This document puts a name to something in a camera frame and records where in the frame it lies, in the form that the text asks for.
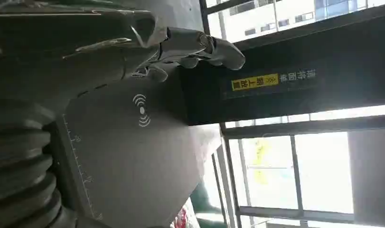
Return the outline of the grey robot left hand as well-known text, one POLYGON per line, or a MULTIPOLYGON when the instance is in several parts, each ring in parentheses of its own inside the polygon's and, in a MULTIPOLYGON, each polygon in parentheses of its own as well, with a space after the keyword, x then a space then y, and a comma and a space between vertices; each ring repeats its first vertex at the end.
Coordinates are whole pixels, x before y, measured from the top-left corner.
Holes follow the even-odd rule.
POLYGON ((101 0, 0 0, 0 109, 70 99, 151 71, 204 60, 239 70, 242 52, 202 31, 163 25, 148 10, 101 0))

